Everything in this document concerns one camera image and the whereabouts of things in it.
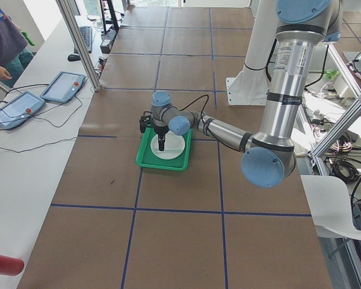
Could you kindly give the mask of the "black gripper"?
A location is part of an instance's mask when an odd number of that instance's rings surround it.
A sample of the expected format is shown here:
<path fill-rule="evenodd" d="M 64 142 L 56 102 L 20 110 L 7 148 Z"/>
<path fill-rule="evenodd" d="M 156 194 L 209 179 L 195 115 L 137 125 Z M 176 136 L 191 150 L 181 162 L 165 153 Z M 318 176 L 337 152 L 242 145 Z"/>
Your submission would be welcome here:
<path fill-rule="evenodd" d="M 168 127 L 167 126 L 157 126 L 154 128 L 154 131 L 158 135 L 158 149 L 160 151 L 165 150 L 165 135 L 168 133 Z"/>

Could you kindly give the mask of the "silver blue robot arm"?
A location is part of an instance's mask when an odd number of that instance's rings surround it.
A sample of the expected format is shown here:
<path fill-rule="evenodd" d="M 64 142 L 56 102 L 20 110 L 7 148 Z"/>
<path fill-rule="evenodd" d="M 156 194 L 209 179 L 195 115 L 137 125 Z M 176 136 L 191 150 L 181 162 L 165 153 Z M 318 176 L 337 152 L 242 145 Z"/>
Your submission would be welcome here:
<path fill-rule="evenodd" d="M 274 187 L 295 167 L 291 133 L 302 102 L 313 51 L 321 42 L 340 38 L 341 1 L 261 1 L 253 26 L 244 67 L 227 79 L 231 105 L 262 105 L 258 132 L 241 130 L 206 115 L 180 110 L 165 91 L 153 94 L 150 122 L 157 133 L 152 151 L 158 155 L 180 152 L 179 140 L 165 145 L 172 132 L 182 136 L 189 129 L 242 152 L 241 170 L 253 185 Z"/>

